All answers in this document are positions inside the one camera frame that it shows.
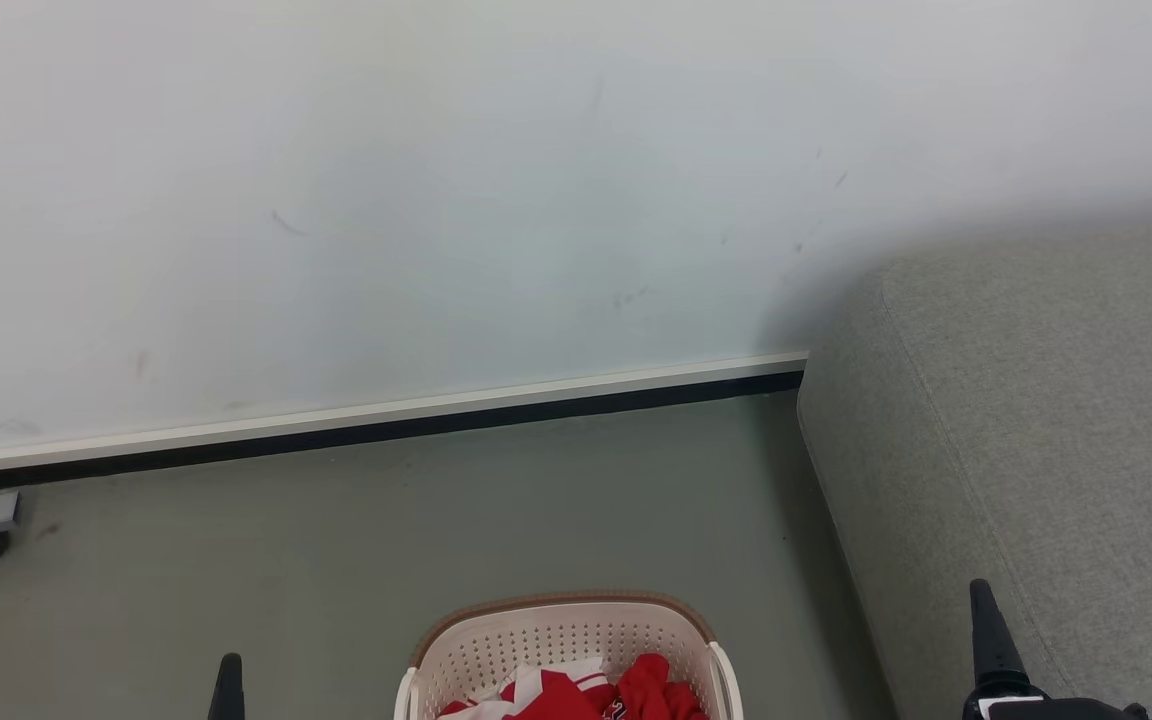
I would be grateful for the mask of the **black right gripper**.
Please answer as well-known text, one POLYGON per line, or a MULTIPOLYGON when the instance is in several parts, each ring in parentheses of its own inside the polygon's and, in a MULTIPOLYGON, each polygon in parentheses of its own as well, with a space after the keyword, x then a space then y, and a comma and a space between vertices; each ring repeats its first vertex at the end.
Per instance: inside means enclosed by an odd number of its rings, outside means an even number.
POLYGON ((1052 698, 1033 692, 987 579, 969 585, 972 607, 973 689, 964 719, 1152 719, 1139 703, 1123 708, 1092 698, 1052 698))

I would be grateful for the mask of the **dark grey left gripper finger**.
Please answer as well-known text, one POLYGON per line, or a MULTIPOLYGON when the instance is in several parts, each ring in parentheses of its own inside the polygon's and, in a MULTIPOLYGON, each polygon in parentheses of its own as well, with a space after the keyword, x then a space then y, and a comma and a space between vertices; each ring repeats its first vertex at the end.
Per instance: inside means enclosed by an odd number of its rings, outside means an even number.
POLYGON ((244 720, 242 657, 225 653, 207 710, 209 720, 244 720))

